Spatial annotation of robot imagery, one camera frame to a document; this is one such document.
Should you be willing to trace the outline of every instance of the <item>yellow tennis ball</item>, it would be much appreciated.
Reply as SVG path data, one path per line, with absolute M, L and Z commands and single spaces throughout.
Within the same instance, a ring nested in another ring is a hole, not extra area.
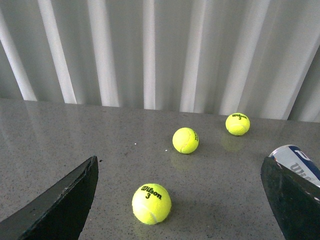
M 199 137 L 191 128 L 183 127 L 178 129 L 172 138 L 174 148 L 182 154 L 190 154 L 197 149 Z
M 236 112 L 228 116 L 225 121 L 225 127 L 232 135 L 241 136 L 248 132 L 250 120 L 243 113 Z
M 171 199 L 167 190 L 156 183 L 139 187 L 132 198 L 133 213 L 144 224 L 162 222 L 171 209 Z

